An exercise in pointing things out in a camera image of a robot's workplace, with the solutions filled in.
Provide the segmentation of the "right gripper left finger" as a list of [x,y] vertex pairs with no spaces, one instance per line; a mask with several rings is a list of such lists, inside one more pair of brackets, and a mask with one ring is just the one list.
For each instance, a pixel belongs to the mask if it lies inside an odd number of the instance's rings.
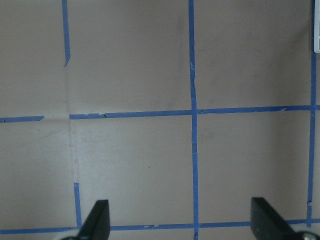
[[109,201],[97,200],[76,235],[77,240],[107,240],[110,236]]

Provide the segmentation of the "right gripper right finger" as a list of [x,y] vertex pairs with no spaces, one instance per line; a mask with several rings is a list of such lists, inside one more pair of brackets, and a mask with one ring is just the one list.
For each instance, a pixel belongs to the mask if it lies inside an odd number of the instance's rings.
[[263,198],[252,197],[250,228],[256,240],[303,240],[279,213]]

